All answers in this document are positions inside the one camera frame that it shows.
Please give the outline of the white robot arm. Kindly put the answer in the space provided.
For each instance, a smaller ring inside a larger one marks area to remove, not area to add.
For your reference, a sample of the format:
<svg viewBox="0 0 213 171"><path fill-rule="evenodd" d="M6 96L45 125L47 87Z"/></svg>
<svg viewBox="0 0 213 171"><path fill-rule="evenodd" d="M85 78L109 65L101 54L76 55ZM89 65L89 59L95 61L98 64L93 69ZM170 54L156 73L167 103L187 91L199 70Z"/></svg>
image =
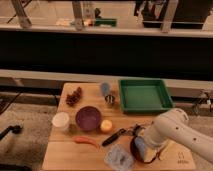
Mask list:
<svg viewBox="0 0 213 171"><path fill-rule="evenodd" d="M213 137L202 134L188 126L189 117L180 108L173 108L153 119L145 129L144 140L149 148L159 148L171 139L213 163Z"/></svg>

